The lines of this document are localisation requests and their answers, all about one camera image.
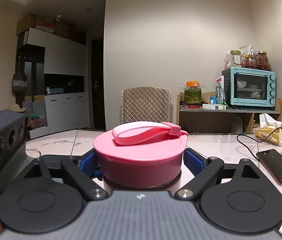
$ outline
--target oven door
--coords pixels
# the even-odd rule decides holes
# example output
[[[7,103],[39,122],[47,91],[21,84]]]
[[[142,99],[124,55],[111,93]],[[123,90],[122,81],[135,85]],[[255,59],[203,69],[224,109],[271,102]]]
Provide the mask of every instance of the oven door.
[[[242,69],[231,73],[231,104],[268,106],[267,72]]]

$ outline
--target toaster oven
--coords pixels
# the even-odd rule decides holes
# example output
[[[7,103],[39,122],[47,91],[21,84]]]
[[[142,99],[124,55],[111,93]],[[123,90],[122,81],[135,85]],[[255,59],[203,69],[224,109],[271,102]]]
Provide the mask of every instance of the toaster oven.
[[[232,106],[274,107],[275,73],[231,67],[223,70],[226,103]]]

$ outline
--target oven window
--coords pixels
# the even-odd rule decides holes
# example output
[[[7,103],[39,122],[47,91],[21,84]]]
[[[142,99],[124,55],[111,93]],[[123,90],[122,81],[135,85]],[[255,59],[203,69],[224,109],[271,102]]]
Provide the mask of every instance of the oven window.
[[[267,76],[234,74],[234,98],[266,100],[267,82]]]

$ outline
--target hanging bag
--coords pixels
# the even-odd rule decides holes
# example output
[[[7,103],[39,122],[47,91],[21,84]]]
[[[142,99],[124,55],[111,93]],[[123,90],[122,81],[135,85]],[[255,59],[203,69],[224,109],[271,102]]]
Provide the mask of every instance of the hanging bag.
[[[21,58],[19,58],[16,71],[12,79],[12,92],[24,93],[26,91],[28,91],[28,77],[24,73]]]

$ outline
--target wooden shelf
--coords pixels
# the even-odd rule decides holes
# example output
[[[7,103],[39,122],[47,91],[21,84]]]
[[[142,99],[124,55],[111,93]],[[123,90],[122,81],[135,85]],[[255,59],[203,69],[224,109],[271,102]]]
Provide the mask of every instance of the wooden shelf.
[[[209,97],[213,95],[215,92],[202,93],[202,101],[209,101]],[[180,103],[179,98],[177,94],[177,105]],[[189,133],[230,134],[231,131],[235,131],[233,125],[241,122],[243,133],[252,133],[254,122],[260,122],[260,114],[269,114],[275,120],[281,121],[282,100],[276,98],[274,110],[232,108],[212,110],[181,106],[177,107],[176,124]]]
[[[227,108],[227,109],[197,109],[197,108],[182,108],[180,107],[179,109],[180,112],[223,112],[223,113],[257,113],[257,114],[280,114],[278,111],[273,111],[273,110],[253,110],[253,109],[232,109],[232,108]]]

